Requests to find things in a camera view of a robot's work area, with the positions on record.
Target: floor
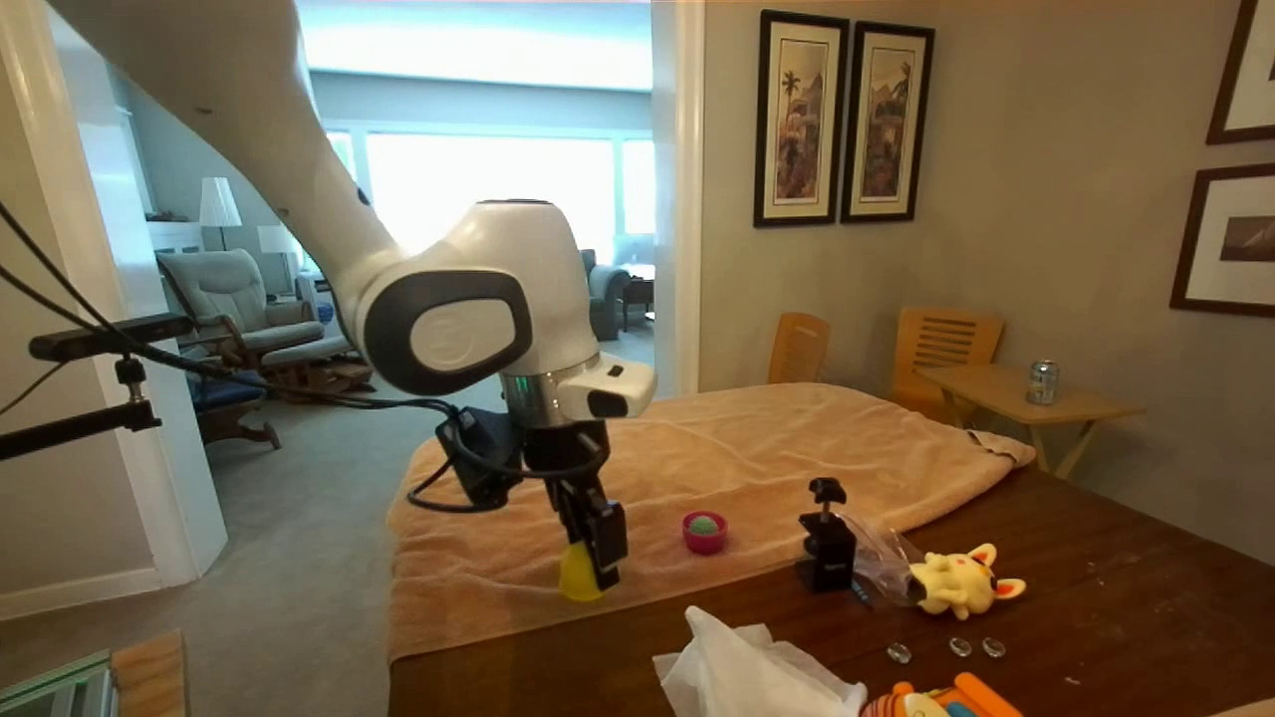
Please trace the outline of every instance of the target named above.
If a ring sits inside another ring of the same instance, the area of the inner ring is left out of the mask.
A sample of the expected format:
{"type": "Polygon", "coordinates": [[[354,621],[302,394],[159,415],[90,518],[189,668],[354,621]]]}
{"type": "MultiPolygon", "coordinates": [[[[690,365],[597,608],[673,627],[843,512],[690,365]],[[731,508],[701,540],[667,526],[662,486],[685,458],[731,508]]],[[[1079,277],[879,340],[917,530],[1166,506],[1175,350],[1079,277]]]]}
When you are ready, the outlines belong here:
{"type": "MultiPolygon", "coordinates": [[[[606,350],[649,361],[649,329],[606,350]]],[[[496,406],[495,382],[456,394],[496,406]]],[[[284,451],[213,442],[208,463],[232,547],[196,585],[0,627],[0,686],[159,632],[188,646],[196,717],[387,714],[383,512],[422,409],[272,402],[284,451]]]]}

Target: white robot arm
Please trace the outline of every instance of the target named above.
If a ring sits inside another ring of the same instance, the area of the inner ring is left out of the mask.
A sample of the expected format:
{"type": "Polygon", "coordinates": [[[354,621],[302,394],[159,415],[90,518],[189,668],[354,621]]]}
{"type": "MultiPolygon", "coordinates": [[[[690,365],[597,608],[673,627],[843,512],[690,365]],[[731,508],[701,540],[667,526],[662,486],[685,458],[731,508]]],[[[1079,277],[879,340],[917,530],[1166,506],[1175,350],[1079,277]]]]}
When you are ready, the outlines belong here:
{"type": "MultiPolygon", "coordinates": [[[[555,473],[545,486],[561,526],[575,547],[589,547],[597,585],[609,585],[625,554],[620,508],[606,503],[601,463],[589,458],[606,453],[601,419],[649,402],[654,369],[597,350],[561,212],[533,199],[476,202],[428,251],[403,255],[322,134],[289,0],[51,8],[253,184],[322,268],[347,334],[383,378],[409,394],[501,378],[527,466],[555,473]]],[[[455,458],[456,471],[476,458],[476,482],[495,471],[467,447],[455,458]]]]}

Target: picture frame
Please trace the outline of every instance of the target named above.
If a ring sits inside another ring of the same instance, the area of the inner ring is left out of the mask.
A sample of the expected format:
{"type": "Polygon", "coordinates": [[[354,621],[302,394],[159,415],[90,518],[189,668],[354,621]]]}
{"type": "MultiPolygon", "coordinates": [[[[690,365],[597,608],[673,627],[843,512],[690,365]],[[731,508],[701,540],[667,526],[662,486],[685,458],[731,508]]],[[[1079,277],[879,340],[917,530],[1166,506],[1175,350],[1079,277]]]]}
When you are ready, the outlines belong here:
{"type": "Polygon", "coordinates": [[[1275,138],[1275,0],[1240,0],[1205,145],[1275,138]]]}
{"type": "Polygon", "coordinates": [[[843,223],[899,223],[917,216],[933,45],[933,28],[855,22],[851,33],[843,223]]]}
{"type": "Polygon", "coordinates": [[[834,223],[849,21],[762,10],[752,226],[834,223]]]}
{"type": "Polygon", "coordinates": [[[1195,176],[1172,305],[1275,313],[1275,163],[1195,176]]]}

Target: orange cloth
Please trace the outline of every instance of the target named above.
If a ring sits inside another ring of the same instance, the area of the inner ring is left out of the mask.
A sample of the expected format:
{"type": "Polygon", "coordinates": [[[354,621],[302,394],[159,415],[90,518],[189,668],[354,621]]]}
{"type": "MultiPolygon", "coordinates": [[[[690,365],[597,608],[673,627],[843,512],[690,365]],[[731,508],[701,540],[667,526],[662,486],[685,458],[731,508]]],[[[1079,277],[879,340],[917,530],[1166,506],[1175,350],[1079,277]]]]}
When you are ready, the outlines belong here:
{"type": "MultiPolygon", "coordinates": [[[[839,508],[861,526],[911,530],[1034,458],[1017,437],[970,442],[958,427],[830,382],[707,392],[606,427],[601,486],[628,512],[628,558],[589,604],[555,591],[564,535],[539,482],[521,482],[496,512],[412,508],[403,494],[442,466],[442,447],[412,451],[391,506],[391,662],[796,565],[796,518],[815,508],[807,477],[820,473],[839,477],[839,508]],[[690,508],[726,512],[721,554],[682,547],[690,508]]],[[[460,490],[444,477],[428,496],[460,503],[460,490]]]]}

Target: ceiling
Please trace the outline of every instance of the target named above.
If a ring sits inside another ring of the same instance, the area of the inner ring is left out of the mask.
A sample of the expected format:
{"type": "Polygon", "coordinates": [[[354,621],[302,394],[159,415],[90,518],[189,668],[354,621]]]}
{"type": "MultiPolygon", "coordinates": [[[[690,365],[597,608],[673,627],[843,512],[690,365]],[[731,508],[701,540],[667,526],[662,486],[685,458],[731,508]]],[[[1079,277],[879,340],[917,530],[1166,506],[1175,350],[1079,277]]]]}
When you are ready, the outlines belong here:
{"type": "Polygon", "coordinates": [[[649,89],[649,0],[293,0],[316,70],[649,89]]]}

